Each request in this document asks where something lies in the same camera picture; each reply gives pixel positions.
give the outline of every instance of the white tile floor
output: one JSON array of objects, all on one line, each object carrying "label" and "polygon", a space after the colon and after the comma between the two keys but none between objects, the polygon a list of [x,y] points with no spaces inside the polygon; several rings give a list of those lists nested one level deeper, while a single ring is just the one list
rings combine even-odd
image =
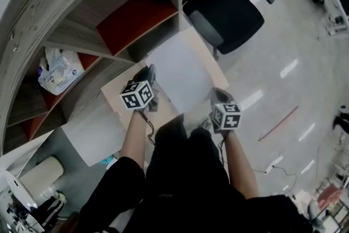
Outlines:
[{"label": "white tile floor", "polygon": [[[252,95],[258,99],[244,110],[237,135],[254,169],[264,170],[283,156],[278,166],[297,174],[293,193],[313,191],[336,153],[340,131],[331,129],[333,116],[339,105],[349,101],[349,40],[317,40],[324,12],[312,0],[255,5],[265,19],[264,26],[219,60],[236,101],[249,103]],[[258,141],[297,106],[276,130]],[[194,126],[207,110],[208,105],[187,115],[187,126]],[[314,165],[301,174],[312,160]],[[289,192],[294,182],[294,176],[276,169],[256,176],[262,195],[281,193],[287,185]]]}]

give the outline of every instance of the floor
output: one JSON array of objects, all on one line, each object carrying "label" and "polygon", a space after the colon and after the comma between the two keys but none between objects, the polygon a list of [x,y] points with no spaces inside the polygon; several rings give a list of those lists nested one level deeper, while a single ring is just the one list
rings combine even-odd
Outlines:
[{"label": "floor", "polygon": [[52,185],[52,189],[43,192],[44,197],[37,200],[41,204],[59,190],[67,197],[67,203],[60,212],[61,217],[68,217],[72,212],[79,212],[106,172],[106,165],[87,166],[74,149],[61,128],[55,130],[30,159],[24,170],[30,170],[49,156],[55,156],[64,166],[64,174]]},{"label": "floor", "polygon": [[[297,194],[301,189],[313,192],[327,176],[337,153],[340,130],[332,131],[333,116],[340,105],[349,103],[348,40],[317,40],[324,11],[312,0],[275,0],[272,5],[259,1],[255,5],[265,19],[264,26],[246,44],[221,56],[218,62],[231,85],[228,91],[243,104],[243,121],[237,135],[255,170],[263,171],[273,160],[283,156],[278,166],[285,168],[289,175],[296,174],[287,176],[279,169],[273,169],[268,175],[256,172],[261,195]],[[94,110],[111,114],[100,93],[92,104]],[[187,129],[193,129],[208,112],[209,105],[203,104],[187,114]],[[113,129],[115,145],[110,153],[120,149],[124,131],[117,118],[98,121],[88,110],[83,115],[86,120],[93,120],[91,125],[84,126],[86,151],[83,158],[107,141],[103,133],[98,141],[91,137],[98,129]],[[69,129],[63,127],[56,131],[43,146],[45,149],[45,145],[52,145],[54,149],[42,153],[42,158],[53,151],[59,154],[61,142],[66,148],[72,148],[68,138],[75,146]],[[149,144],[147,161],[151,153]],[[69,158],[71,162],[67,164],[71,164],[72,169],[57,183],[68,200],[76,200],[67,204],[67,208],[77,210],[88,199],[105,167],[94,165],[95,162],[89,162],[92,167],[88,167],[74,150],[69,151]],[[302,172],[312,161],[314,164],[308,171]]]}]

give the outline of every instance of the pink object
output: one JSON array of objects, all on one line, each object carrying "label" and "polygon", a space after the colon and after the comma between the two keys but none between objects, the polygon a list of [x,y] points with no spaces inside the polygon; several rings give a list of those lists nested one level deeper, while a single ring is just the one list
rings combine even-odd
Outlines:
[{"label": "pink object", "polygon": [[333,184],[326,188],[317,199],[320,211],[325,209],[331,203],[337,203],[342,192],[343,189],[339,189]]}]

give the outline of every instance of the white device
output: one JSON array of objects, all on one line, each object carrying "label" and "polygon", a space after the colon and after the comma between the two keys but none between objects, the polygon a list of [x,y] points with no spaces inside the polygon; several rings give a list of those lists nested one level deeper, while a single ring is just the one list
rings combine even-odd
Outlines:
[{"label": "white device", "polygon": [[212,114],[212,120],[219,130],[237,129],[240,125],[241,111],[235,101],[214,104]]},{"label": "white device", "polygon": [[154,98],[148,81],[131,83],[123,87],[120,98],[127,110],[143,109]]}]

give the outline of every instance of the shelf compartment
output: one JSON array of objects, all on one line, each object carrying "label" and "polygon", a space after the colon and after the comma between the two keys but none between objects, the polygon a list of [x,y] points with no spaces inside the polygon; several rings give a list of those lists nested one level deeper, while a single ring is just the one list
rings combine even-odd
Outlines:
[{"label": "shelf compartment", "polygon": [[60,106],[56,106],[50,113],[32,118],[21,123],[26,138],[31,141],[47,132],[66,124]]},{"label": "shelf compartment", "polygon": [[35,118],[31,118],[21,123],[21,127],[28,140],[33,139],[39,127],[41,126],[41,124],[43,123],[43,121],[48,115],[49,113],[42,116],[35,117]]},{"label": "shelf compartment", "polygon": [[[90,67],[92,67],[97,60],[100,58],[98,56],[92,56],[92,55],[88,55],[86,53],[78,53],[80,62],[82,64],[83,69],[86,71],[89,70]],[[47,90],[45,90],[44,88],[40,87],[41,90],[41,94],[43,95],[44,101],[47,105],[47,107],[51,110],[53,107],[56,106],[56,104],[59,103],[59,101],[64,97],[64,95],[66,94],[66,91],[69,91],[70,88],[72,86],[74,86],[76,80],[61,94],[59,95],[54,95],[51,92],[48,92]]]},{"label": "shelf compartment", "polygon": [[114,59],[95,27],[64,19],[44,43],[46,47]]},{"label": "shelf compartment", "polygon": [[24,133],[20,124],[8,127],[4,141],[3,155],[28,142],[28,137]]},{"label": "shelf compartment", "polygon": [[48,108],[40,93],[38,82],[24,82],[21,84],[15,98],[8,127],[48,113]]},{"label": "shelf compartment", "polygon": [[117,57],[128,57],[134,62],[143,60],[152,50],[179,32],[179,14],[154,27],[147,34],[132,43]]},{"label": "shelf compartment", "polygon": [[61,106],[56,106],[50,114],[42,121],[39,129],[34,133],[34,135],[29,138],[29,140],[36,139],[37,137],[40,137],[47,132],[50,132],[54,129],[57,129],[63,125],[65,125],[67,122],[65,120],[65,117],[63,116]]},{"label": "shelf compartment", "polygon": [[169,0],[129,0],[97,26],[106,46],[116,55],[178,13]]}]

